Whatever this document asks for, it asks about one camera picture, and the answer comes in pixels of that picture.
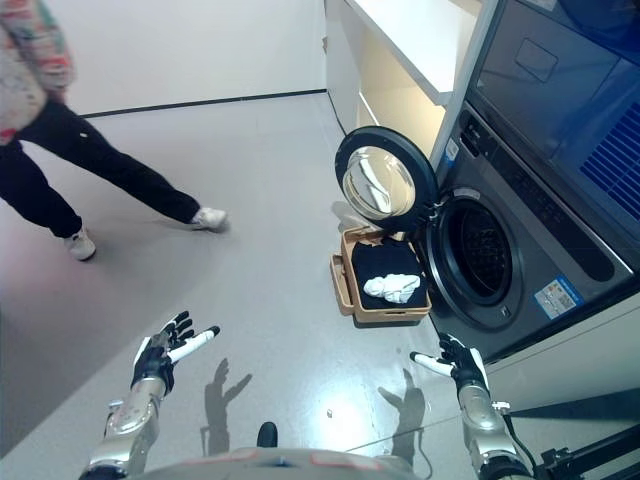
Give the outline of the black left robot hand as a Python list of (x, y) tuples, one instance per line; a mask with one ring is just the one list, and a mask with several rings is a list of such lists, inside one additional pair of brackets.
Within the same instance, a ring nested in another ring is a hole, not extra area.
[(190, 313), (177, 314), (141, 343), (134, 359), (131, 387), (142, 380), (159, 379), (162, 396), (166, 396), (174, 388), (176, 364), (211, 342), (220, 331), (219, 326), (213, 325), (196, 333)]

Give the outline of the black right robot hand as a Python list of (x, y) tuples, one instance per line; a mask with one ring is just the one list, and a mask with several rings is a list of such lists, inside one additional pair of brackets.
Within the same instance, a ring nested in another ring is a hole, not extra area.
[(467, 386), (478, 386), (490, 393), (487, 374), (479, 351), (469, 348), (448, 333), (439, 333), (440, 354), (438, 357), (413, 351), (411, 361), (437, 375), (454, 380), (457, 391)]

